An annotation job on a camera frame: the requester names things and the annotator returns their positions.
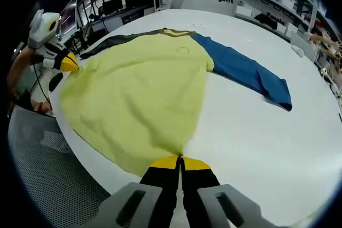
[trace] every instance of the monitor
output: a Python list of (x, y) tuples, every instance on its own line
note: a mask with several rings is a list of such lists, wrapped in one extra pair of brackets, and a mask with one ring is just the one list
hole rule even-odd
[(140, 6), (153, 6), (153, 0), (125, 0), (126, 8), (132, 9)]
[(77, 0), (71, 0), (60, 13), (60, 36), (63, 40), (66, 35), (73, 35), (77, 30)]
[(105, 15), (109, 15), (111, 13), (114, 13), (115, 11), (122, 9), (122, 0), (109, 0), (106, 2), (103, 2), (103, 12)]

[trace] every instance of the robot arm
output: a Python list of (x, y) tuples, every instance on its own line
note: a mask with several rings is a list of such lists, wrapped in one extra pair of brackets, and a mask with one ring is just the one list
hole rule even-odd
[(58, 20), (59, 13), (38, 10), (30, 24), (28, 46), (35, 50), (44, 67), (77, 72), (79, 65), (75, 55), (55, 38)]

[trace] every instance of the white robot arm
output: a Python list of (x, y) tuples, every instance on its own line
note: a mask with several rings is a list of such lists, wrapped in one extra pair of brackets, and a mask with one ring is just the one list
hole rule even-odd
[(75, 55), (55, 38), (58, 20), (59, 13), (38, 10), (30, 24), (28, 46), (36, 50), (44, 67), (62, 72), (77, 72), (79, 65)]

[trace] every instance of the white table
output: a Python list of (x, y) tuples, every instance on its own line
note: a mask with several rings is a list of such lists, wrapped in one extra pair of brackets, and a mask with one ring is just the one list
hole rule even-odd
[[(234, 186), (258, 203), (263, 217), (276, 225), (291, 225), (321, 207), (340, 179), (342, 124), (338, 103), (312, 62), (258, 26), (195, 10), (154, 13), (106, 37), (164, 27), (195, 30), (255, 59), (286, 79), (293, 103), (287, 112), (262, 95), (209, 73), (197, 129), (184, 155), (209, 164), (221, 184)], [(58, 104), (65, 77), (50, 99), (78, 160), (111, 194), (128, 182), (139, 182), (139, 177), (104, 158), (70, 128)]]

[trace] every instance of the blue sleeve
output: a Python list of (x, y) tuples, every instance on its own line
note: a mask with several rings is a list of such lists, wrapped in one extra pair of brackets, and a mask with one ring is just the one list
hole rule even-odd
[(286, 80), (279, 78), (255, 60), (244, 56), (233, 48), (226, 47), (210, 37), (199, 34), (191, 36), (214, 61), (213, 72), (230, 78), (279, 104), (288, 111), (292, 109), (291, 96)]

